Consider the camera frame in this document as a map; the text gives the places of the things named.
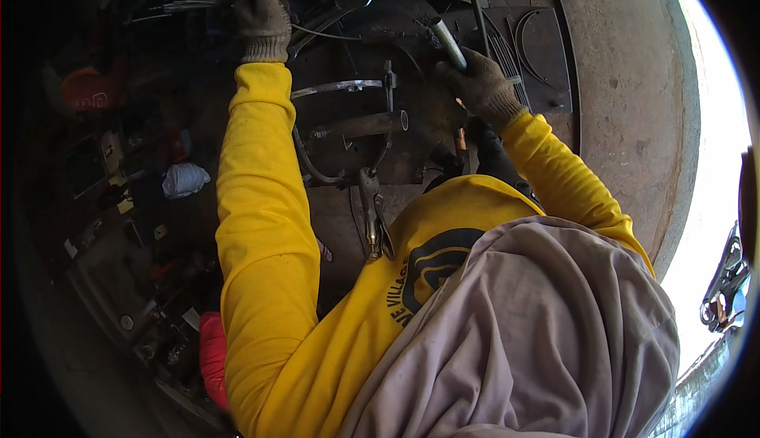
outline welding cable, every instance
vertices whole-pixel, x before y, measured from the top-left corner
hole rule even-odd
[[[299,31],[308,32],[309,34],[319,35],[319,36],[322,36],[323,38],[340,39],[342,41],[364,41],[364,39],[362,38],[352,38],[352,37],[344,36],[344,35],[325,34],[323,32],[312,31],[311,29],[304,28],[303,26],[299,26],[297,24],[291,23],[290,25],[298,29]]]
[[[491,49],[488,45],[488,34],[486,33],[486,21],[483,20],[483,8],[480,7],[478,0],[470,0],[473,6],[473,12],[475,13],[475,23],[477,23],[477,30],[480,32],[480,38],[483,40],[483,47],[486,49],[485,55],[489,59],[491,58]]]

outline sky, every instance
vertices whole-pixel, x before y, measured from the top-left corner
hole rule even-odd
[[[679,376],[719,338],[699,320],[699,307],[738,218],[741,155],[750,144],[736,70],[699,0],[679,0],[697,66],[701,135],[691,208],[662,286],[676,308]]]

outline person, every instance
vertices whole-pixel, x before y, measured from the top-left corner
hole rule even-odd
[[[453,177],[390,226],[318,322],[319,252],[291,138],[282,0],[241,0],[248,50],[220,155],[226,392],[253,436],[645,436],[673,393],[673,307],[632,220],[499,67],[435,68],[540,204]]]

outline white cloth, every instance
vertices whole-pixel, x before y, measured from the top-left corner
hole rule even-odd
[[[169,167],[161,187],[167,199],[179,199],[197,193],[209,181],[211,176],[203,167],[193,163],[182,163]]]

